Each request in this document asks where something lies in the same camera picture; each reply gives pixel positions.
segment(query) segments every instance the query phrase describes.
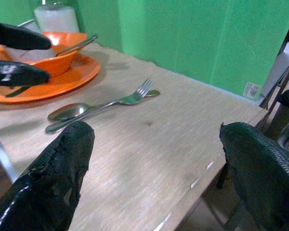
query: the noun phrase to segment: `table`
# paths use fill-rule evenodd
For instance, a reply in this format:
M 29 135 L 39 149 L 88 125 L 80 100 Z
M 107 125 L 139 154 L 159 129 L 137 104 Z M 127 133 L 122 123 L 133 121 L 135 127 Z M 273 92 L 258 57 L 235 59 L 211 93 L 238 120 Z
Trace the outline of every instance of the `table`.
M 70 231 L 173 230 L 225 163 L 219 127 L 256 125 L 256 104 L 98 44 L 84 54 L 102 69 L 84 87 L 37 103 L 0 104 L 0 140 L 20 174 L 58 135 L 47 115 L 68 103 L 104 103 L 145 79 L 161 95 L 112 106 L 85 121 L 95 143 Z

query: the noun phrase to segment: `glass jar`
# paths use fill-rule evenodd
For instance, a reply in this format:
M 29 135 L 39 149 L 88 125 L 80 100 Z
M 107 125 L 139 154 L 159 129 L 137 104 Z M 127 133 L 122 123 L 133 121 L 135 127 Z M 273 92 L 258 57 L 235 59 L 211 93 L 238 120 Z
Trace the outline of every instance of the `glass jar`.
M 31 8 L 42 31 L 79 32 L 73 0 L 32 0 Z
M 40 34 L 42 33 L 33 19 L 26 21 L 18 26 L 24 27 L 26 29 L 32 30 Z M 42 59 L 49 59 L 55 57 L 52 48 L 48 50 L 31 50 L 31 51 L 13 49 L 6 46 L 3 46 L 3 48 L 8 53 L 11 60 L 16 62 L 37 62 Z

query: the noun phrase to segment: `metal fork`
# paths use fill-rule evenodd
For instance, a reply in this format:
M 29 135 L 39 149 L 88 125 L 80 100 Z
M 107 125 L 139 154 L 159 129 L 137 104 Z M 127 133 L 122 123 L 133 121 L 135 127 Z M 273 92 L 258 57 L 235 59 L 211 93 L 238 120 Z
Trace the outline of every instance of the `metal fork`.
M 72 119 L 69 119 L 69 120 L 66 120 L 63 122 L 51 124 L 51 125 L 46 127 L 45 132 L 52 134 L 52 133 L 55 133 L 57 131 L 60 131 L 65 126 L 67 126 L 73 122 L 82 120 L 82 119 L 92 115 L 93 113 L 98 112 L 104 108 L 111 106 L 111 105 L 115 105 L 115 104 L 134 105 L 134 104 L 137 104 L 151 90 L 152 85 L 153 85 L 153 83 L 149 79 L 147 79 L 145 82 L 143 82 L 143 84 L 133 94 L 131 94 L 129 96 L 122 97 L 120 99 L 117 99 L 117 100 L 114 100 L 111 102 L 108 102 L 108 103 L 105 103 L 105 104 L 101 104 L 98 107 L 89 109 L 88 111 L 84 112 L 83 114 L 81 114 L 75 118 L 72 118 Z

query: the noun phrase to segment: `sticker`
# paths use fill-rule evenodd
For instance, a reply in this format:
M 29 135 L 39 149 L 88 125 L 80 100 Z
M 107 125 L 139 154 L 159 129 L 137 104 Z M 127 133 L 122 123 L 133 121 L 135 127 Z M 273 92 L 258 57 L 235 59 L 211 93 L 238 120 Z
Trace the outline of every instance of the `sticker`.
M 260 89 L 261 89 L 260 85 L 247 82 L 243 96 L 253 100 L 256 97 L 256 95 L 259 93 Z

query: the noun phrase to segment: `spoon in bowl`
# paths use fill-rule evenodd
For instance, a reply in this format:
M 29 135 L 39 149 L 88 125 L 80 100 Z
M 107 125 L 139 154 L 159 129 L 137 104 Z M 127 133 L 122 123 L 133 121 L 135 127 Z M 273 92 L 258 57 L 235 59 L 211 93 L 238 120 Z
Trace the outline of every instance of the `spoon in bowl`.
M 92 37 L 88 38 L 87 40 L 84 40 L 80 43 L 75 44 L 74 46 L 71 46 L 63 51 L 60 51 L 56 54 L 56 57 L 60 56 L 60 55 L 64 55 L 64 54 L 68 54 L 71 53 L 73 51 L 80 51 L 81 49 L 83 49 L 85 46 L 87 46 L 88 44 L 94 42 L 96 39 L 98 38 L 98 35 L 93 35 Z
M 145 97 L 154 97 L 160 95 L 158 90 L 151 90 Z M 79 116 L 90 108 L 98 107 L 98 105 L 89 105 L 86 103 L 72 103 L 63 106 L 48 115 L 50 121 L 65 121 Z

